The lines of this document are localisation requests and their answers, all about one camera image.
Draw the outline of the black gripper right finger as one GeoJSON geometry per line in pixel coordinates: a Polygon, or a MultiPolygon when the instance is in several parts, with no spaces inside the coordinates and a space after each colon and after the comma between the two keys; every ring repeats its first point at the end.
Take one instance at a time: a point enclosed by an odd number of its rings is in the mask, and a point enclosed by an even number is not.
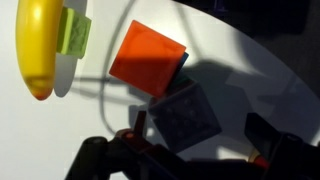
{"type": "Polygon", "coordinates": [[[277,157],[282,134],[259,114],[247,114],[244,134],[267,161],[271,162],[277,157]]]}

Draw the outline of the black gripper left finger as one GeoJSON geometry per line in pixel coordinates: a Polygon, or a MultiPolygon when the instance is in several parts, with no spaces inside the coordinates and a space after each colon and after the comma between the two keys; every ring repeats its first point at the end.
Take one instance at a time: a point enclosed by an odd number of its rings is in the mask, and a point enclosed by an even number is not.
{"type": "Polygon", "coordinates": [[[145,111],[139,111],[133,128],[133,132],[141,137],[146,136],[146,115],[145,111]]]}

